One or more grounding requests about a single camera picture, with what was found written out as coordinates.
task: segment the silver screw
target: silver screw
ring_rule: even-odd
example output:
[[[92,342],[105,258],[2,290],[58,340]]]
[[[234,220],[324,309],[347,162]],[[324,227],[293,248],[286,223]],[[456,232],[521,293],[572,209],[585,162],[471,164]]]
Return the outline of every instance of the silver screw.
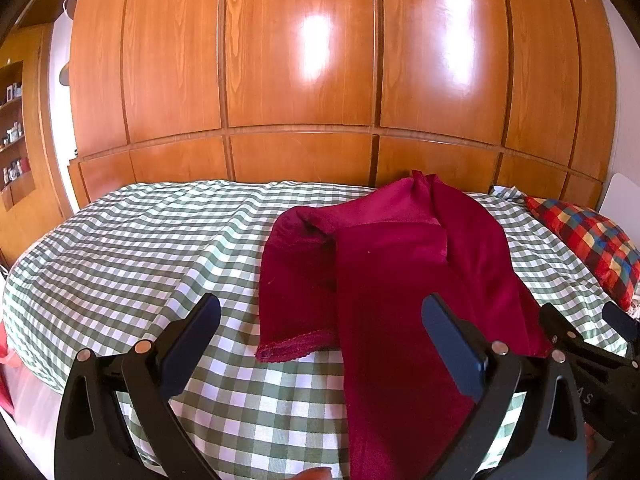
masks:
[[[491,343],[491,350],[498,355],[507,355],[509,353],[509,347],[502,341],[494,341]]]
[[[553,352],[551,352],[551,357],[556,363],[562,364],[566,361],[566,355],[564,355],[564,352],[561,352],[559,350],[554,350]]]
[[[138,341],[134,346],[134,350],[136,354],[146,354],[151,350],[151,341],[143,339],[142,341]]]
[[[88,348],[83,348],[76,355],[76,359],[81,363],[84,363],[89,357],[91,357],[91,351]]]

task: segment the wall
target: wall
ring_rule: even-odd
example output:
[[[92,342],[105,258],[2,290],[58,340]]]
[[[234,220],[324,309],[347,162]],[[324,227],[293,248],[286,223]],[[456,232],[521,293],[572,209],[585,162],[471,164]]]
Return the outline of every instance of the wall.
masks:
[[[616,56],[618,104],[607,184],[622,173],[640,186],[640,46],[610,0],[602,0]]]
[[[0,63],[22,61],[22,120],[34,189],[11,209],[0,207],[0,248],[9,264],[71,215],[56,164],[49,119],[51,25],[14,32],[0,46]]]
[[[70,82],[81,205],[413,168],[594,205],[616,109],[601,0],[79,0]]]
[[[63,12],[53,24],[49,56],[49,110],[51,131],[60,177],[73,212],[78,211],[78,200],[69,177],[68,165],[76,158],[76,137],[71,118],[69,87],[60,84],[60,70],[69,61],[71,27],[73,21]]]

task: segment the pillow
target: pillow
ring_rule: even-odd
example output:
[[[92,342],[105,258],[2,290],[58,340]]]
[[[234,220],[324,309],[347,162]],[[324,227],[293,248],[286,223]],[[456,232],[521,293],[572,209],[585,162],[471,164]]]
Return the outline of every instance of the pillow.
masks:
[[[531,214],[557,235],[593,273],[620,308],[631,308],[638,279],[640,253],[620,228],[593,209],[527,196]]]

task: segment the bed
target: bed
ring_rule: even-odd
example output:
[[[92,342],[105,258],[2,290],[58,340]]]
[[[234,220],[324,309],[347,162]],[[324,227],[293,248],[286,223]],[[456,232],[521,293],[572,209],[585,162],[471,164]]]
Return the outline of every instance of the bed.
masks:
[[[349,477],[339,351],[261,364],[257,279],[271,225],[296,205],[324,206],[372,189],[337,184],[133,184],[93,202],[14,265],[2,299],[10,345],[40,381],[62,393],[76,353],[108,355],[156,338],[206,291],[221,327],[171,406],[222,478],[279,479],[324,465]],[[624,354],[602,320],[608,300],[593,275],[533,219],[515,188],[471,194],[504,228],[514,270],[539,303],[551,302],[587,338]],[[524,395],[514,397],[483,466],[495,465]],[[125,395],[144,462],[157,467]]]

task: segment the white wall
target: white wall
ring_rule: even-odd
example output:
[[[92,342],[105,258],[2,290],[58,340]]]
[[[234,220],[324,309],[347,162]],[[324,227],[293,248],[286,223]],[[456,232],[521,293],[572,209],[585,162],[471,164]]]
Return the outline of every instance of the white wall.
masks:
[[[613,38],[618,87],[616,129],[605,186],[615,173],[640,186],[640,46],[611,1],[602,1]]]
[[[56,156],[62,183],[69,198],[71,209],[78,212],[78,200],[69,178],[69,160],[75,158],[76,138],[71,120],[71,98],[69,87],[60,84],[60,70],[69,61],[71,26],[73,21],[63,12],[53,26],[51,53],[49,58],[49,111]]]

